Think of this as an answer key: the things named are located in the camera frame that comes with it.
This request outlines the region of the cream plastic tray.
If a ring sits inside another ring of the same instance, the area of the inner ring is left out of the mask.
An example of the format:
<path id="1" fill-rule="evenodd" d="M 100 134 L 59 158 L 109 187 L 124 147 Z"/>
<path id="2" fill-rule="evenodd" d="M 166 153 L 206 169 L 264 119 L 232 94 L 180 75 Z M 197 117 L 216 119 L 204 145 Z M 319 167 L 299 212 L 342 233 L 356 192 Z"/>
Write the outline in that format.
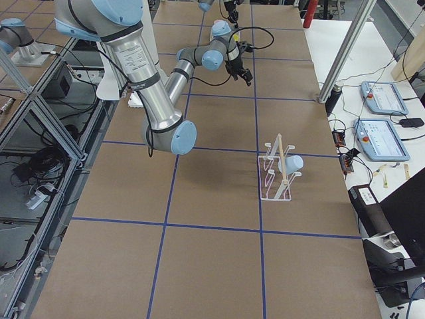
<path id="1" fill-rule="evenodd" d="M 221 35 L 223 35 L 222 31 L 214 31 L 213 29 L 211 29 L 209 39 L 212 40 L 215 36 L 221 36 Z M 235 32 L 235 34 L 233 34 L 233 39 L 235 41 L 240 41 L 240 38 L 241 38 L 241 32 L 240 31 L 237 31 L 237 32 Z"/>

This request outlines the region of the aluminium frame post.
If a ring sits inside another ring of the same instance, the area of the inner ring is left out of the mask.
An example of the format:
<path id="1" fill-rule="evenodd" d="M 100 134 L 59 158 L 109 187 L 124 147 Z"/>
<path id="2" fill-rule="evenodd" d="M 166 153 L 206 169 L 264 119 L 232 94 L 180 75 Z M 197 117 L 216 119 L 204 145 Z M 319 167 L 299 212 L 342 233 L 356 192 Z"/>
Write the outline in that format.
<path id="1" fill-rule="evenodd" d="M 325 103 L 328 96 L 330 95 L 331 89 L 336 83 L 350 52 L 353 49 L 373 7 L 377 0 L 364 0 L 361 2 L 359 10 L 357 11 L 355 18 L 351 22 L 351 25 L 343 39 L 343 42 L 339 48 L 339 51 L 333 61 L 333 64 L 329 70 L 329 73 L 325 79 L 325 82 L 321 88 L 317 101 L 321 104 Z"/>

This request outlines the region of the black water bottle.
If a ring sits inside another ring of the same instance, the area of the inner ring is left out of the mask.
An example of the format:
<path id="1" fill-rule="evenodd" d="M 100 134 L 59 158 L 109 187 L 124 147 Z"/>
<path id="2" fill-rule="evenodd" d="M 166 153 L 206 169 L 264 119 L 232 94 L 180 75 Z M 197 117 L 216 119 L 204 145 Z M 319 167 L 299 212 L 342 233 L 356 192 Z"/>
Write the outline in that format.
<path id="1" fill-rule="evenodd" d="M 334 84 L 331 90 L 331 93 L 325 102 L 325 110 L 327 113 L 327 117 L 330 117 L 331 113 L 333 112 L 340 96 L 342 95 L 342 89 L 343 89 L 342 82 L 336 82 Z"/>

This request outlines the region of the blue teach pendant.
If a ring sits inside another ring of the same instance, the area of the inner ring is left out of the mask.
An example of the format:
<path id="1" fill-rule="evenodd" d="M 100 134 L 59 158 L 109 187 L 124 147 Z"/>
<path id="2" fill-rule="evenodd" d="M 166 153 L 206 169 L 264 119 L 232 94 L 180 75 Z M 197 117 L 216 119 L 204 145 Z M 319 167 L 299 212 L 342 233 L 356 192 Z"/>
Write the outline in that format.
<path id="1" fill-rule="evenodd" d="M 404 162 L 410 155 L 394 126 L 387 119 L 355 120 L 355 139 L 362 152 L 370 161 Z"/>
<path id="2" fill-rule="evenodd" d="M 363 81 L 361 94 L 373 114 L 408 114 L 408 109 L 398 88 L 391 82 Z"/>

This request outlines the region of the near blue teach pendant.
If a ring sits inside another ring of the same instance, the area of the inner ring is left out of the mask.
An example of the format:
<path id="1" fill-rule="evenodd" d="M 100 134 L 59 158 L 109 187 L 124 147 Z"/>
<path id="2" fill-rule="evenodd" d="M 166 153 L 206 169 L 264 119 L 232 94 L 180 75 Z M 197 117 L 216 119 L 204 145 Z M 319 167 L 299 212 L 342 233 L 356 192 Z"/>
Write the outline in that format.
<path id="1" fill-rule="evenodd" d="M 410 155 L 394 126 L 387 119 L 355 120 L 355 139 L 362 152 L 370 161 L 404 162 Z"/>

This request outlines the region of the red fire extinguisher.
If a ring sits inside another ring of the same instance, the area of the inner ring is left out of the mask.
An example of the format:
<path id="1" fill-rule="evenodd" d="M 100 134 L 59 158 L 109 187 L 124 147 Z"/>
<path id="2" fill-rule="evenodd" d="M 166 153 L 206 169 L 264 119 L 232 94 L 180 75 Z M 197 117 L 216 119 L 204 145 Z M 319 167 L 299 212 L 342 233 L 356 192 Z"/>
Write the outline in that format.
<path id="1" fill-rule="evenodd" d="M 318 0 L 310 0 L 308 7 L 307 7 L 307 11 L 305 13 L 304 16 L 304 21 L 303 21 L 303 28 L 308 29 L 311 26 L 311 22 L 313 20 L 313 17 L 315 15 L 315 11 L 317 9 L 317 4 L 318 4 Z"/>

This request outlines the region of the light blue plastic cup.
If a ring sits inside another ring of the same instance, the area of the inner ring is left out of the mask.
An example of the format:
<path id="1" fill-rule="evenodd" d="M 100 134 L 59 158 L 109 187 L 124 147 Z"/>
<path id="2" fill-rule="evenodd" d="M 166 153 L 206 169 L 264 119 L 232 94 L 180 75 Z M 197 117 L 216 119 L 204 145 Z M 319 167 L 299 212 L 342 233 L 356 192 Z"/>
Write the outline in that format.
<path id="1" fill-rule="evenodd" d="M 303 158 L 301 156 L 289 156 L 285 158 L 286 174 L 290 175 L 299 171 L 303 166 Z"/>

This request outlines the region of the far blue teach pendant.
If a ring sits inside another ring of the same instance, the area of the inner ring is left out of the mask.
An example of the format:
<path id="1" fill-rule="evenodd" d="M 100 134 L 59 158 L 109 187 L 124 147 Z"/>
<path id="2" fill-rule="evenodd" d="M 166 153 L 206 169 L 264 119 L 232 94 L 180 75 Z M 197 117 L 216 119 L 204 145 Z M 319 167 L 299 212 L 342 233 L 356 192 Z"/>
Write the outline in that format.
<path id="1" fill-rule="evenodd" d="M 408 114 L 408 109 L 398 88 L 391 82 L 363 81 L 361 94 L 373 114 Z"/>

